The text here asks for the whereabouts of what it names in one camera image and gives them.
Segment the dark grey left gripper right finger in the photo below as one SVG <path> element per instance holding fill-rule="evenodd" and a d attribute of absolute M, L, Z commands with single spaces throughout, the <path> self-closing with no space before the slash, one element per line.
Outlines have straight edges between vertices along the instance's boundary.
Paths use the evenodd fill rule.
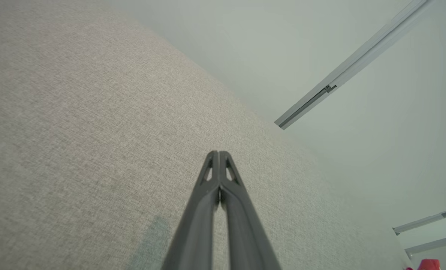
<path fill-rule="evenodd" d="M 227 215 L 230 269 L 280 270 L 236 164 L 226 151 L 219 152 L 219 190 Z"/>

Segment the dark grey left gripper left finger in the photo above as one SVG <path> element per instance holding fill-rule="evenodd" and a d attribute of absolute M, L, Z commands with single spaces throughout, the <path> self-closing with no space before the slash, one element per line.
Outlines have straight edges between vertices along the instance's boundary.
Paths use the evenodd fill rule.
<path fill-rule="evenodd" d="M 217 151 L 206 156 L 174 234 L 162 270 L 211 270 L 213 217 L 219 204 Z"/>

